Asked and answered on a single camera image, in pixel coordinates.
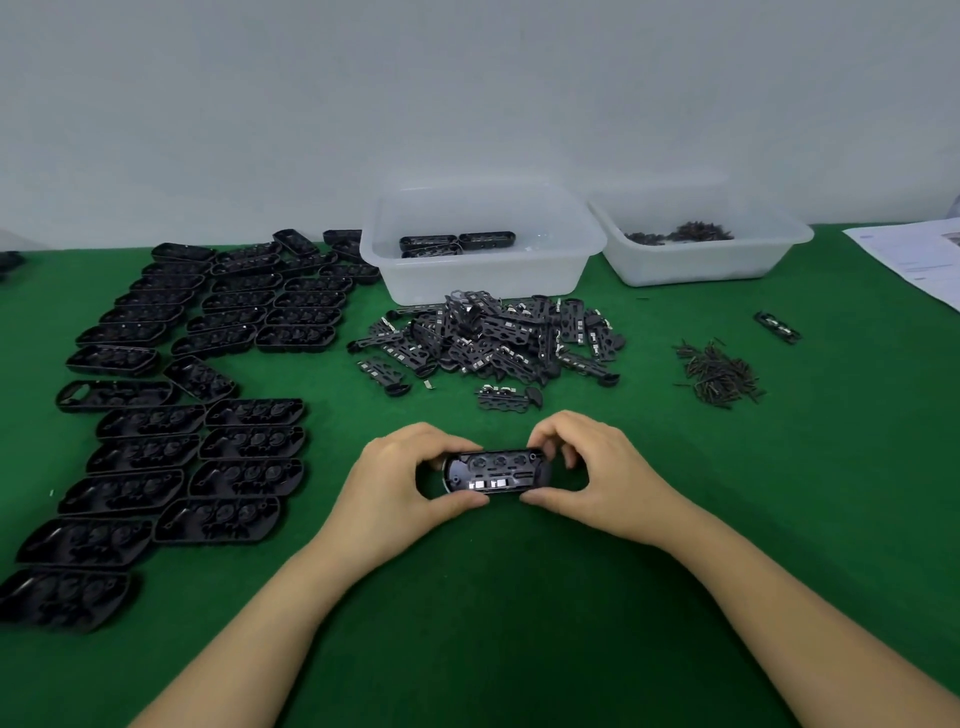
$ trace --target green surface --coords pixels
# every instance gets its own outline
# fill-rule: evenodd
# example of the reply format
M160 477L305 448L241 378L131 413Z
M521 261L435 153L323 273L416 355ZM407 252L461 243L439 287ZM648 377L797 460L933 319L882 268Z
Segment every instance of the green surface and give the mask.
M324 520L371 438L426 420L488 448L525 444L543 414L621 427L679 490L960 691L960 316L820 227L765 279L632 289L602 256L577 294L628 340L619 386L564 373L544 412L485 412L475 378L390 400L338 348L214 361L246 397L303 397L312 472L258 546L159 550L131 608L84 637L0 632L11 726L122 725ZM140 250L31 254L0 285L0 552L52 517L96 448L97 415L66 415L63 361L149 262ZM390 307L352 295L340 341ZM751 320L773 311L789 347ZM703 406L670 346L719 336L769 395ZM583 473L558 476L569 487ZM433 492L437 481L426 486ZM322 628L282 723L794 725L708 594L652 548L514 497L447 524L353 589Z

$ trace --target translucent plastic container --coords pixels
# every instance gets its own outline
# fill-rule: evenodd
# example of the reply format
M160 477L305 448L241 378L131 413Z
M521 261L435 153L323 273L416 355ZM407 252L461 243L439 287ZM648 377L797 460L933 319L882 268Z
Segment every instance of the translucent plastic container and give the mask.
M627 285L760 278L813 230L726 180L652 179L589 195L607 233L604 255ZM638 245L624 233L667 234L691 220L722 226L734 240Z
M400 257L405 235L512 231L511 248L444 257ZM370 205L360 255L383 274L400 305L440 303L453 290L499 298L572 291L607 235L587 205L549 182L484 182L411 187Z

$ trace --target right hand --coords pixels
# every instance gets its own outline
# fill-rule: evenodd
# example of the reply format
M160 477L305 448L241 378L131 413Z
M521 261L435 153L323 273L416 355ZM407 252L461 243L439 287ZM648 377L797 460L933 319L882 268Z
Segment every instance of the right hand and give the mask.
M553 460L558 450L568 469L582 457L589 483L581 491L535 488L520 496L524 503L642 544L657 544L675 515L689 501L636 451L615 427L576 412L558 412L530 434L528 448L541 448Z

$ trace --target paper sheet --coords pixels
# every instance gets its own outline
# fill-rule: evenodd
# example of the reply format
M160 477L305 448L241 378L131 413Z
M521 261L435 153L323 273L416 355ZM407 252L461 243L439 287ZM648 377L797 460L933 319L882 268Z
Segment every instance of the paper sheet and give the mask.
M960 218L844 232L901 278L960 311Z

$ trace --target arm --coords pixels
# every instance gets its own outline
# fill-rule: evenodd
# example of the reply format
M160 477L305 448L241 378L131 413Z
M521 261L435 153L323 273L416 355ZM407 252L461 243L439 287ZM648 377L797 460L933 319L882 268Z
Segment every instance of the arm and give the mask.
M320 533L131 724L132 728L272 726L320 623L356 581L432 528L485 505L479 493L427 500L417 465L479 449L431 425L369 443Z
M709 590L800 723L957 726L960 700L847 619L749 541L674 491L626 436L584 415L541 422L529 447L582 457L582 491L528 491L527 503L663 548Z

